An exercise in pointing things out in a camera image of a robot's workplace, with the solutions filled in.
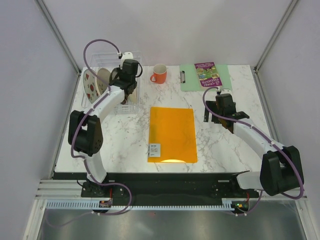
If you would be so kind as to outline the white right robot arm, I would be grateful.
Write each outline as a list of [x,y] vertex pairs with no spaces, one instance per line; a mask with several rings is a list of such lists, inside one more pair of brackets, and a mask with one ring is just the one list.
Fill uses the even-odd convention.
[[229,93],[218,94],[214,101],[203,100],[205,115],[212,115],[212,122],[222,125],[243,140],[261,159],[260,171],[236,174],[229,184],[235,197],[247,190],[262,190],[270,196],[281,194],[298,200],[304,194],[304,175],[299,150],[285,146],[258,128],[249,115],[236,110],[236,103]]

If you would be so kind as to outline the green cream branch plate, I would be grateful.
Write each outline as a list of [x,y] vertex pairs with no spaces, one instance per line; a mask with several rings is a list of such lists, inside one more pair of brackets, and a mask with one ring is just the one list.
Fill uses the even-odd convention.
[[137,104],[138,103],[138,92],[137,89],[135,89],[129,96],[128,99],[131,103]]

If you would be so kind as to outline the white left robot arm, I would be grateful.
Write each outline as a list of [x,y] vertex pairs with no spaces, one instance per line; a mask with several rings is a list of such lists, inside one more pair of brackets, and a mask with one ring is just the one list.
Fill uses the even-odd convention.
[[106,196],[110,185],[104,181],[104,169],[100,150],[103,145],[101,123],[114,107],[127,101],[137,87],[137,78],[142,75],[141,64],[134,59],[125,59],[112,70],[106,91],[84,111],[74,110],[69,117],[68,143],[70,155],[82,159],[87,178],[93,182],[92,191],[99,197]]

